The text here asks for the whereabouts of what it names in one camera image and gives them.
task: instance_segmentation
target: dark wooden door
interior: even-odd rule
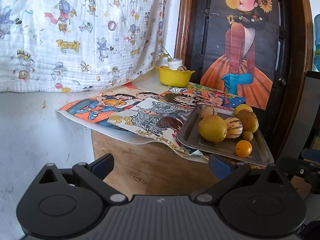
[[[186,61],[185,65],[196,71],[192,75],[191,82],[200,83],[204,63],[204,54],[207,44],[207,34],[209,18],[215,15],[213,9],[210,9],[211,0],[197,0],[195,31],[193,37],[193,46],[191,60]],[[265,110],[254,108],[260,130],[264,135],[268,145],[271,135],[278,121],[282,101],[284,98],[286,80],[288,77],[290,64],[290,42],[291,42],[291,16],[289,0],[273,1],[273,6],[279,7],[279,42],[278,57],[274,70],[273,85]]]

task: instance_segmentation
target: yellow basket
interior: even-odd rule
[[[185,87],[188,85],[191,75],[195,71],[178,71],[178,70],[172,70],[170,68],[158,68],[159,73],[159,81],[170,87]]]

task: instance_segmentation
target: door frame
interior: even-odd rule
[[[180,10],[175,46],[175,57],[185,62],[192,51],[195,17],[192,6],[195,0],[180,0]],[[290,0],[291,3],[291,56],[286,90],[279,118],[269,145],[275,160],[286,142],[300,104],[306,72],[312,70],[313,20],[309,0]]]

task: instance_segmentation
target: metal tray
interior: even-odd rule
[[[246,158],[241,158],[235,153],[236,144],[242,140],[242,136],[236,139],[224,139],[220,143],[209,142],[203,139],[198,132],[198,123],[201,120],[200,113],[203,107],[203,105],[196,106],[179,131],[177,138],[183,145],[202,152],[214,153],[260,166],[274,163],[273,156],[259,129],[253,134],[253,140],[250,142],[252,144],[252,152]],[[223,113],[218,113],[218,116],[222,119],[232,117]]]

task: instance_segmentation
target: gray ribbed panel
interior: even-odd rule
[[[212,207],[194,204],[188,196],[138,195],[127,205],[111,207],[98,226],[72,240],[253,239],[230,229]],[[299,239],[296,235],[283,238]]]

